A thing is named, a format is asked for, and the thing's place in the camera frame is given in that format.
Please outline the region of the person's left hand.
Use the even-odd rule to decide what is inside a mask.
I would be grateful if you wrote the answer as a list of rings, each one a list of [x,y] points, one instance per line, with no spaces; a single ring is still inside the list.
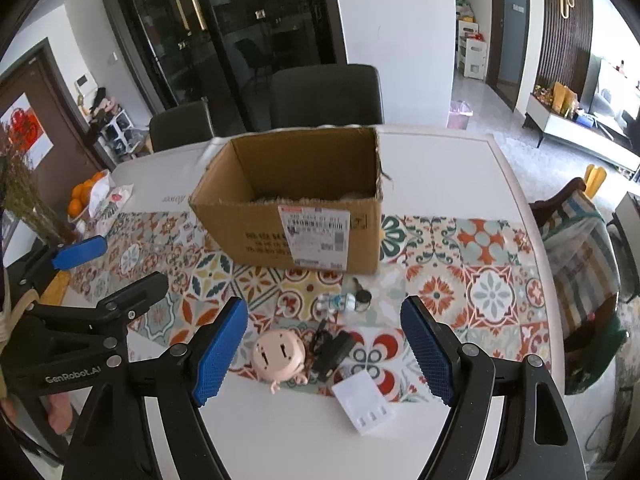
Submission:
[[[48,423],[56,434],[64,434],[72,426],[74,411],[70,394],[61,392],[49,396],[47,407]],[[17,411],[11,399],[7,396],[1,399],[3,413],[14,426],[17,425]]]

